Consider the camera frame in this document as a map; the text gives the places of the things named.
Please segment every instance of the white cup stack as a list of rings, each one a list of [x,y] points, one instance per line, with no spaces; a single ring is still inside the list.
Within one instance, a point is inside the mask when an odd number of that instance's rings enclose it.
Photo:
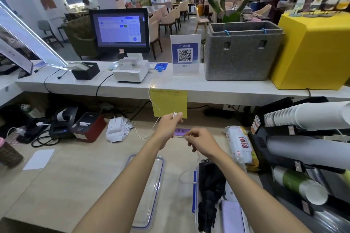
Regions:
[[[295,125],[308,131],[350,128],[350,102],[303,103],[264,115],[265,126]]]

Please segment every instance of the person's right hand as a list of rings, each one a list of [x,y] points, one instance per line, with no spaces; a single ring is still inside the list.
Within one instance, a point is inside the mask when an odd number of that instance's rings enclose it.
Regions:
[[[192,146],[192,152],[197,150],[210,160],[223,152],[221,147],[215,141],[211,133],[205,128],[193,128],[185,134],[188,146]]]

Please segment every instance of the qr code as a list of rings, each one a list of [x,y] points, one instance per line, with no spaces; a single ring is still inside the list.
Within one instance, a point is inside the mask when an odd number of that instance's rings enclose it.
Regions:
[[[193,62],[193,48],[177,49],[177,62]]]

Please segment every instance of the yellow cube decoration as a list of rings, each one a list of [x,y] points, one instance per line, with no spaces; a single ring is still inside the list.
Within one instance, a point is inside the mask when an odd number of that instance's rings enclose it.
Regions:
[[[350,13],[330,18],[290,17],[278,26],[285,39],[271,72],[278,89],[338,90],[350,77]]]

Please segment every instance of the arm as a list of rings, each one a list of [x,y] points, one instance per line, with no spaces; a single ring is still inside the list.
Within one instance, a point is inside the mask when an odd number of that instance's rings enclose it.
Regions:
[[[173,136],[182,113],[162,117],[158,128],[72,233],[129,233],[155,158]]]
[[[255,233],[311,232],[234,163],[207,129],[192,129],[185,139],[192,152],[198,150],[221,169]]]

